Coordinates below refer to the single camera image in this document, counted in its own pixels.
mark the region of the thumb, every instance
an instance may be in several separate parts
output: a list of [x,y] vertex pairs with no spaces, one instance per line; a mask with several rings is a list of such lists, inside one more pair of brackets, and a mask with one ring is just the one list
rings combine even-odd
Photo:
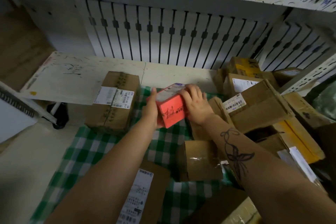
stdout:
[[155,87],[153,87],[152,88],[152,91],[151,91],[151,93],[150,93],[150,97],[149,97],[149,100],[148,101],[153,101],[153,102],[155,102],[155,100],[156,100],[156,88]]

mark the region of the person's left hand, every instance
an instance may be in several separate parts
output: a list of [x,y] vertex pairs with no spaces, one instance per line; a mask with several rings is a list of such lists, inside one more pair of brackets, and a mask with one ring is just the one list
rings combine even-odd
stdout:
[[155,128],[161,128],[161,126],[158,126],[157,124],[157,118],[158,118],[158,108],[156,105],[156,88],[152,88],[152,92],[150,93],[150,97],[148,99],[148,102],[146,106],[142,108],[142,117],[149,122],[153,122],[155,125]]

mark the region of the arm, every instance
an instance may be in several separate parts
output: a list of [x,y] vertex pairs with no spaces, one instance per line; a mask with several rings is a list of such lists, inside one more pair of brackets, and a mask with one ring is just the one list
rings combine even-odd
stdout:
[[225,154],[266,223],[336,222],[336,205],[320,188],[215,115],[197,86],[187,87],[188,118]]
[[46,223],[116,223],[157,127],[156,89],[141,119],[69,191]]

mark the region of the person's right hand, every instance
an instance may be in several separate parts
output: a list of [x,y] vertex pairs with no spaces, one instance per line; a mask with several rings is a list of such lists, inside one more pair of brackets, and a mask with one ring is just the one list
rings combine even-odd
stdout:
[[180,94],[183,96],[188,108],[188,119],[198,125],[202,125],[209,116],[214,115],[208,103],[206,94],[195,84],[187,84],[187,90],[183,89]]

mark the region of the gingham tablecloth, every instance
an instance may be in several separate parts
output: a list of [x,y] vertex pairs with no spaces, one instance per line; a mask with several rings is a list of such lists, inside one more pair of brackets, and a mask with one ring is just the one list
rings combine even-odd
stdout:
[[[135,105],[135,124],[141,117],[141,109],[151,88],[141,86],[139,102]],[[216,94],[208,94],[208,99]],[[31,223],[42,223],[60,203],[73,185],[85,175],[89,168],[97,163],[104,154],[120,141],[122,137],[98,134],[86,126],[78,129],[71,144],[65,151],[58,170],[54,173],[44,196],[30,219]],[[220,189],[222,184],[232,185],[230,172],[224,172],[222,181],[175,182],[177,169],[174,155],[177,147],[185,140],[192,140],[191,131],[185,120],[172,127],[161,128],[154,132],[153,139],[146,151],[145,159],[171,171],[171,178],[164,197],[158,223],[180,223],[194,210],[203,205],[206,198]]]

